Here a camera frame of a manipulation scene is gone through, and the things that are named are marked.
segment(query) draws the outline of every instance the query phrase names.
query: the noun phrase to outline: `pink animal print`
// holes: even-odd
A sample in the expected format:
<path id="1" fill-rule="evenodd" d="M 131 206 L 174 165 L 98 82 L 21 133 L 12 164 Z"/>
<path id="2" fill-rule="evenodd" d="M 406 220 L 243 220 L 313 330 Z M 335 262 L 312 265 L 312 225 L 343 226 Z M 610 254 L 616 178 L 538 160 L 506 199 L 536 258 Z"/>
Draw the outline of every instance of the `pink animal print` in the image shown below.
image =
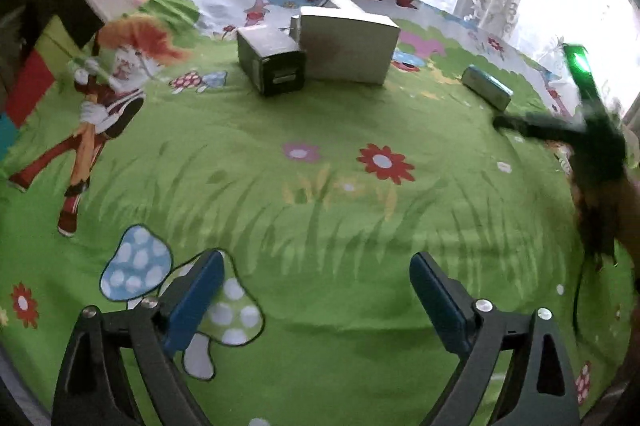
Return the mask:
<path id="1" fill-rule="evenodd" d="M 400 41 L 415 49 L 415 55 L 428 60 L 433 53 L 446 56 L 444 45 L 437 40 L 423 40 L 418 35 L 407 31 L 400 31 Z"/>

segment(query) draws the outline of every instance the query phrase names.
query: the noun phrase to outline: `green led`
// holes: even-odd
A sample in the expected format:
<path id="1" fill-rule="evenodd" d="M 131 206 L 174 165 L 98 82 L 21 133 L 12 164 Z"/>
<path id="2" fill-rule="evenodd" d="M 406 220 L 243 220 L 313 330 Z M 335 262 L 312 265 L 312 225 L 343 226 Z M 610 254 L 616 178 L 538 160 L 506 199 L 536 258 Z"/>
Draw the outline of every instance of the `green led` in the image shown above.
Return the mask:
<path id="1" fill-rule="evenodd" d="M 563 44 L 562 50 L 566 64 L 580 92 L 580 98 L 585 101 L 600 101 L 600 95 L 587 58 L 587 49 L 582 45 Z"/>

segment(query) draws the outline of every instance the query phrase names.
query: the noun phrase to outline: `printed cartoon fabric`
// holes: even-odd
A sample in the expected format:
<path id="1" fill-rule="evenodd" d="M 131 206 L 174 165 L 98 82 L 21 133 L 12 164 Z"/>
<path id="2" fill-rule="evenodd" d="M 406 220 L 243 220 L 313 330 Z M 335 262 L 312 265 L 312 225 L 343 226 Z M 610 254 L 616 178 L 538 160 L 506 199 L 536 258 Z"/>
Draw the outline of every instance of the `printed cartoon fabric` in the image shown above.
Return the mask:
<path id="1" fill-rule="evenodd" d="M 83 51 L 47 33 L 65 44 L 40 43 L 0 118 L 0 338 L 45 405 L 82 307 L 133 308 L 211 248 L 225 280 L 175 362 L 216 423 L 418 424 L 456 365 L 408 280 L 418 250 L 502 310 L 549 308 L 576 399 L 594 402 L 626 348 L 628 259 L 585 275 L 576 341 L 562 166 L 494 132 L 460 83 L 473 64 L 514 90 L 511 109 L 560 110 L 548 75 L 415 0 L 354 1 L 401 28 L 380 88 L 267 101 L 241 71 L 237 27 L 286 27 L 322 0 L 150 0 Z"/>

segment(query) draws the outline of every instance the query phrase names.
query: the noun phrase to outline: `hand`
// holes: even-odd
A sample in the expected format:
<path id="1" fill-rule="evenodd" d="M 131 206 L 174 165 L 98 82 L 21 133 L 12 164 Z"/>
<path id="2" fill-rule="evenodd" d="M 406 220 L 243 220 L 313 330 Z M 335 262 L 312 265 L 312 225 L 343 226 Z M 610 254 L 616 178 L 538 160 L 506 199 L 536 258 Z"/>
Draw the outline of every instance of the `hand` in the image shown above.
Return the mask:
<path id="1" fill-rule="evenodd" d="M 80 121 L 94 126 L 99 125 L 109 117 L 107 109 L 96 102 L 83 101 L 80 105 Z"/>
<path id="2" fill-rule="evenodd" d="M 617 181 L 605 183 L 597 188 L 581 190 L 572 178 L 571 194 L 578 209 L 600 208 L 602 212 L 613 214 L 615 237 L 631 255 L 636 276 L 640 276 L 640 188 L 627 172 Z"/>
<path id="3" fill-rule="evenodd" d="M 73 71 L 74 81 L 79 85 L 86 85 L 89 82 L 89 75 L 96 74 L 99 70 L 100 63 L 94 58 L 88 58 L 82 67 L 76 67 Z"/>

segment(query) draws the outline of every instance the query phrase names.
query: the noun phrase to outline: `red flower print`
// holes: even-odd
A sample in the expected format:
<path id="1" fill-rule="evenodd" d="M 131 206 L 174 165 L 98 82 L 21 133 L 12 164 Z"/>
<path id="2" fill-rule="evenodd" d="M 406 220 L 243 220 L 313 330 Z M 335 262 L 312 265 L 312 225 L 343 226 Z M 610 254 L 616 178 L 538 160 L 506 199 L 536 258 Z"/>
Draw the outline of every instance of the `red flower print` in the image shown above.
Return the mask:
<path id="1" fill-rule="evenodd" d="M 582 406 L 589 396 L 591 389 L 591 363 L 584 363 L 580 375 L 575 380 L 575 391 L 578 393 L 578 406 Z"/>
<path id="2" fill-rule="evenodd" d="M 27 289 L 22 282 L 17 286 L 14 285 L 14 291 L 11 293 L 14 300 L 15 315 L 22 320 L 24 328 L 31 325 L 34 329 L 38 328 L 36 320 L 40 316 L 38 311 L 38 302 L 31 297 L 31 289 Z"/>
<path id="3" fill-rule="evenodd" d="M 489 45 L 491 45 L 491 47 L 493 47 L 494 49 L 496 49 L 499 52 L 502 52 L 504 49 L 502 48 L 502 45 L 500 45 L 500 42 L 494 38 L 489 38 L 488 39 Z"/>
<path id="4" fill-rule="evenodd" d="M 261 20 L 264 18 L 264 13 L 260 11 L 249 11 L 246 14 L 248 20 Z"/>
<path id="5" fill-rule="evenodd" d="M 364 171 L 375 173 L 381 180 L 391 179 L 395 184 L 400 185 L 405 179 L 414 182 L 414 176 L 409 173 L 415 167 L 404 162 L 404 155 L 393 153 L 389 146 L 378 148 L 375 144 L 368 144 L 366 148 L 360 150 L 362 154 L 358 161 L 366 164 Z"/>

